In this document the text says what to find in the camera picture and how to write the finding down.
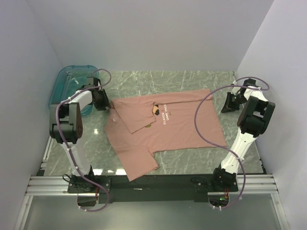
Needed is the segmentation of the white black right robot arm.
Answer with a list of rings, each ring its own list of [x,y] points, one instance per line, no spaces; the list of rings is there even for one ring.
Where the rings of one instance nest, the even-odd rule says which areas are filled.
[[[236,139],[222,160],[219,167],[213,171],[211,187],[215,191],[222,191],[236,185],[236,175],[239,164],[255,140],[262,135],[271,120],[275,110],[275,103],[268,101],[263,95],[263,89],[256,84],[256,77],[244,77],[243,88],[239,88],[236,81],[233,89],[227,93],[222,113],[238,111],[244,105],[238,118]]]

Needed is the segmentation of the aluminium frame rail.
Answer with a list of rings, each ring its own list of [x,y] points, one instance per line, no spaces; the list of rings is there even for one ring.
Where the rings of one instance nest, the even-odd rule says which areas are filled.
[[[201,179],[200,182],[191,182],[186,175],[175,182],[176,175],[162,176],[165,182],[159,181],[159,176],[144,176],[138,181],[128,182],[124,175],[103,176],[106,183],[103,187],[108,191],[128,190],[133,192],[149,192],[162,190],[179,190],[190,189],[193,192],[205,192],[208,194],[223,194],[224,189],[214,191],[210,188],[209,183]],[[247,176],[238,175],[236,183],[228,189],[229,194],[239,194],[242,191],[244,194],[277,194],[275,179],[271,174],[250,174]],[[90,192],[85,192],[82,189],[77,189],[69,182],[66,182],[60,176],[32,176],[29,180],[25,194],[27,196],[94,196],[96,189]]]

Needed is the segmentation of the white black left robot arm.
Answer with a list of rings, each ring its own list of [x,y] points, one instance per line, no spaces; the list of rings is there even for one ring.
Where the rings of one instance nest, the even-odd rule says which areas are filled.
[[[85,157],[82,145],[83,122],[81,110],[93,105],[97,111],[105,111],[110,102],[99,78],[88,77],[86,84],[72,96],[50,106],[49,133],[59,143],[71,163],[69,184],[78,191],[99,191],[92,166]]]

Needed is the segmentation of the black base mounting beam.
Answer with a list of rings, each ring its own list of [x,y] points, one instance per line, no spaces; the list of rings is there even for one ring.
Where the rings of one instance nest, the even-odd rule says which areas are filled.
[[[96,175],[94,181],[110,194],[110,202],[208,202],[208,193],[237,192],[238,186],[218,190],[211,174],[146,175],[129,181],[125,175]]]

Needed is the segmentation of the pink t shirt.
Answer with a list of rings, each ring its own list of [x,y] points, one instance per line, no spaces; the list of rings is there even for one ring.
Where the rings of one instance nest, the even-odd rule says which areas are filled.
[[[111,101],[107,138],[129,181],[159,167],[158,151],[226,146],[210,89],[151,94]]]

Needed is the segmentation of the teal transparent plastic bin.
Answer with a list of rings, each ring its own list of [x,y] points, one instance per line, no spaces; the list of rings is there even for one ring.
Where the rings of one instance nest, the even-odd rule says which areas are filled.
[[[74,95],[76,91],[82,90],[84,85],[87,85],[87,78],[91,77],[95,70],[97,68],[92,65],[70,65],[58,73],[48,102],[49,118],[55,113],[52,104],[59,104]]]

